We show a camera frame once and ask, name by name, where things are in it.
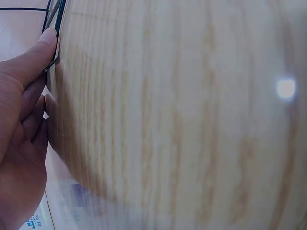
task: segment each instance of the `hand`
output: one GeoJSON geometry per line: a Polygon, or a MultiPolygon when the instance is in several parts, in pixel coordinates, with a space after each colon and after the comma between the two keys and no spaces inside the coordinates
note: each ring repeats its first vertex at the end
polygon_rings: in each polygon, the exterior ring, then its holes
{"type": "Polygon", "coordinates": [[[55,47],[56,32],[47,29],[27,53],[0,62],[0,229],[18,229],[44,194],[48,138],[41,93],[55,47]]]}

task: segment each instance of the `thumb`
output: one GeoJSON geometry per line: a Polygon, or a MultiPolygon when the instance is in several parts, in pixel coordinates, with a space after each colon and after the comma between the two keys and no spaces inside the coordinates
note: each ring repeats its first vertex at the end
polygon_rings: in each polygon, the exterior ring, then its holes
{"type": "Polygon", "coordinates": [[[38,43],[26,53],[11,60],[0,62],[0,74],[16,78],[24,89],[46,68],[54,55],[57,32],[46,29],[38,43]]]}

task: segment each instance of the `light wood grain surface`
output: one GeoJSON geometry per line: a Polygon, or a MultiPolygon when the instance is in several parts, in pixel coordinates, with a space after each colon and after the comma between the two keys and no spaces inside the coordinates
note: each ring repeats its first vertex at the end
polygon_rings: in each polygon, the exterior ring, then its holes
{"type": "Polygon", "coordinates": [[[49,88],[92,229],[307,229],[306,0],[70,0],[49,88]]]}

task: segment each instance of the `wooden panel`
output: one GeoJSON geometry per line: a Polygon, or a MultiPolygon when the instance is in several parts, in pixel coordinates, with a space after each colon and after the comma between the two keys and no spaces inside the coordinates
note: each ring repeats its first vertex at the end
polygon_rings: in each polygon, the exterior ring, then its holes
{"type": "Polygon", "coordinates": [[[135,210],[114,210],[119,229],[131,216],[133,229],[307,229],[306,12],[71,0],[52,145],[83,186],[135,210]]]}

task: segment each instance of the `fingernail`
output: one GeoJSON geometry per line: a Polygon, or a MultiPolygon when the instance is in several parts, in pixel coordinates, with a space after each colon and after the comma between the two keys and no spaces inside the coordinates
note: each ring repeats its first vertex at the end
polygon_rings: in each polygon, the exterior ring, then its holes
{"type": "Polygon", "coordinates": [[[56,36],[57,31],[54,28],[48,28],[40,36],[39,42],[47,42],[48,44],[52,44],[56,39],[56,36]]]}

